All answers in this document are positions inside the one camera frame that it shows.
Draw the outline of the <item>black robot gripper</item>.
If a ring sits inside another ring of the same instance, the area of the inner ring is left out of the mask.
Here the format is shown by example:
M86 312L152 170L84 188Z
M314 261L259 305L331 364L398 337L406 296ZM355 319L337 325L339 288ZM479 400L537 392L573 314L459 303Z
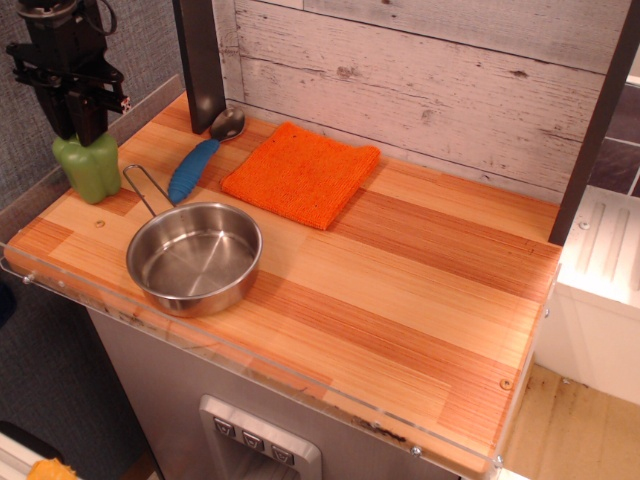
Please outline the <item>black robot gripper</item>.
M114 8L107 1L18 1L15 8L30 38L6 47L15 79L34 88L57 136L76 133L90 146L108 129L107 110L131 108L124 75L105 59L118 27Z

